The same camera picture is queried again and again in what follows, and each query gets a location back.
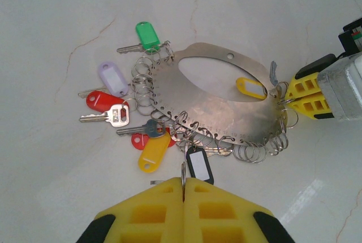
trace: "plastic key fob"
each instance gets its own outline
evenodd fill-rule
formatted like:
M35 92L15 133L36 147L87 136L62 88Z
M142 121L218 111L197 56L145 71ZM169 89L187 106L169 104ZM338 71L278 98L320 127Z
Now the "plastic key fob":
M149 140L149 137L146 134L132 134L131 142L135 149L143 150ZM170 140L169 147L172 147L176 144L176 141L173 139Z
M163 156L169 146L171 136L165 133L162 137L150 138L143 149L138 166L144 172L154 172L160 166Z
M87 103L87 106L90 109L93 109L93 110L96 110L99 112L106 112L106 111L110 110L112 105L123 104L124 100L96 90L96 91L88 94L85 102ZM124 111L122 111L121 116L124 117L125 115L126 115L126 113Z
M151 23L142 21L136 25L136 32L141 41L143 49L147 50L154 48L159 49L160 40L157 37L156 32L153 29Z
M266 98L266 89L262 83L245 77L236 79L238 91L245 95L264 100Z
M208 156L203 148L191 146L186 152L186 160L191 177L214 184Z
M113 62L103 62L98 66L98 74L108 88L110 94L121 97L128 92L128 83Z

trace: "purple key tag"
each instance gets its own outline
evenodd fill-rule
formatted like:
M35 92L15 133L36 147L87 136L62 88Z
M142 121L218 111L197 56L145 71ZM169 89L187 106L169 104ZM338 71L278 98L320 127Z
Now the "purple key tag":
M98 66L98 74L108 88L110 94L122 97L128 92L128 83L113 62L103 62Z

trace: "oval cutout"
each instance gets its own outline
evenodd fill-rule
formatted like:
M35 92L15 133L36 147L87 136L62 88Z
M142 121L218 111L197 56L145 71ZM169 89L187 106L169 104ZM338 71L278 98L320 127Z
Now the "oval cutout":
M258 80L231 63L213 58L192 57L182 59L178 66L191 83L212 95L234 102L262 101L238 91L235 82L239 77Z

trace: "metal key holder plate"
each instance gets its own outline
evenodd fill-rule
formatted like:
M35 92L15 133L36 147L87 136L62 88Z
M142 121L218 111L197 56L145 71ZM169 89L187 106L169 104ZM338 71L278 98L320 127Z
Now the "metal key holder plate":
M215 138L231 136L235 138L234 143L240 145L243 141L265 144L282 132L280 118L283 117L284 125L287 125L287 116L282 114L283 106L278 104L278 98L268 93L263 101L234 102L205 92L179 69L179 62L190 57L229 62L253 75L267 91L274 90L268 70L259 62L216 45L198 42L175 52L173 61L156 65L152 72L156 109L173 119L186 111L188 118L179 122L183 126L192 128L192 123L199 122L199 127L207 128Z

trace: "white marble surface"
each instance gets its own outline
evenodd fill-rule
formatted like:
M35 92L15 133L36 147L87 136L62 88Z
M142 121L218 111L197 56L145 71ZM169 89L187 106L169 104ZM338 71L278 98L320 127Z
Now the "white marble surface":
M151 22L175 50L221 45L279 80L327 53L362 0L1 0L0 242L75 242L101 210L179 176L174 147L142 173L129 137L91 112L77 92L101 85L96 67L113 60L130 79L135 24ZM134 115L132 125L145 118ZM269 208L296 242L362 242L362 123L301 118L290 147L261 165L212 157L215 185Z

